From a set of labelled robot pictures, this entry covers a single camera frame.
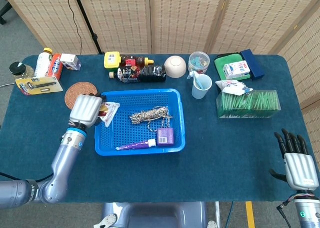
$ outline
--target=blue tray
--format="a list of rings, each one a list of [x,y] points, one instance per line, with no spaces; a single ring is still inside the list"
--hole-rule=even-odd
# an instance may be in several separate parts
[[[175,89],[147,89],[104,92],[109,102],[120,103],[109,127],[104,123],[95,127],[95,150],[99,155],[129,155],[129,154],[156,154],[181,151],[186,144],[184,112],[180,93]],[[141,110],[150,110],[155,106],[167,106],[170,126],[173,128],[174,145],[156,146],[149,149],[116,150],[117,146],[140,142],[147,139],[156,139],[157,134],[147,128],[148,122],[131,124],[129,118],[133,113]],[[150,127],[155,130],[161,127],[162,119],[151,122]]]

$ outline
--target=round coaster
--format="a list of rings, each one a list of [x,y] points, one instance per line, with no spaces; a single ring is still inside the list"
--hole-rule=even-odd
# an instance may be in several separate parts
[[[89,82],[77,82],[73,84],[65,93],[64,101],[68,108],[72,109],[76,99],[80,94],[97,94],[96,87]]]

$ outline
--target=white bowl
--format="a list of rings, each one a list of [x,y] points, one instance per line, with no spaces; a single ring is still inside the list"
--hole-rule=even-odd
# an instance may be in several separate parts
[[[166,74],[172,78],[180,78],[186,73],[187,65],[185,60],[177,55],[170,56],[164,63]]]

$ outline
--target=ketchup bottle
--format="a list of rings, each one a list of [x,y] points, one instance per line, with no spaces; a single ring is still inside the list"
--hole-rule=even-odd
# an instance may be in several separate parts
[[[136,57],[133,55],[121,55],[121,62],[119,66],[146,66],[149,64],[153,64],[154,61],[148,59],[147,57]]]

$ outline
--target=robotic arm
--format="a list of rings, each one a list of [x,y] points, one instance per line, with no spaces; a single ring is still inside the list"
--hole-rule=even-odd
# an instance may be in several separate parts
[[[274,135],[279,143],[286,175],[278,174],[273,169],[269,172],[274,178],[287,182],[296,193],[280,204],[277,210],[291,227],[282,209],[294,200],[301,228],[320,228],[320,201],[313,194],[313,190],[319,186],[314,160],[301,135],[296,137],[285,129],[282,132],[285,142],[280,134]]]
[[[37,183],[34,180],[0,182],[0,209],[18,207],[28,202],[57,203],[68,190],[68,178],[86,139],[86,128],[95,124],[104,97],[79,95],[70,113],[70,127],[64,134],[52,162],[53,177]]]

